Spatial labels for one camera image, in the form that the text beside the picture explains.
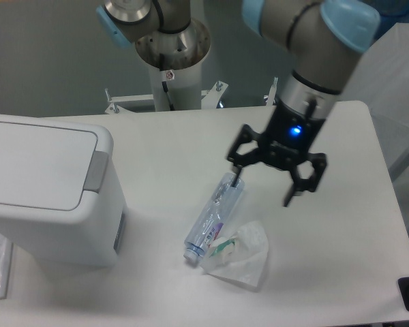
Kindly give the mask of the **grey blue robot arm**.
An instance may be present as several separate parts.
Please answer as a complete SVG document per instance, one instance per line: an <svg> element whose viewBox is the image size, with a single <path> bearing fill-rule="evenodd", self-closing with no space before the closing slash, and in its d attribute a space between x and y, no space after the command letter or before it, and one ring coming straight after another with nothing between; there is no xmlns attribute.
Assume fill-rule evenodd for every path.
<svg viewBox="0 0 409 327"><path fill-rule="evenodd" d="M370 47L380 15L360 1L244 1L241 13L252 31L285 48L296 65L275 96L265 130L242 126L227 159L236 175L259 162L289 172L289 205L318 188L327 157L310 147ZM192 18L189 1L105 1L96 14L117 46L133 46L151 68L156 110L201 107L200 75L187 81L181 74L204 61L210 36Z"/></svg>

